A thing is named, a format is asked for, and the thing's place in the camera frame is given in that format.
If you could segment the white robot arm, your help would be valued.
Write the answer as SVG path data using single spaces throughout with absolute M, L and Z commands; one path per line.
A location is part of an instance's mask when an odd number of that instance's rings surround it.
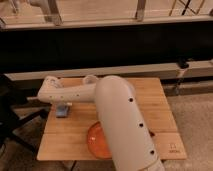
M 110 75 L 93 83 L 63 87 L 57 77 L 47 76 L 38 99 L 47 103 L 93 102 L 117 171 L 165 171 L 134 86 L 126 79 Z

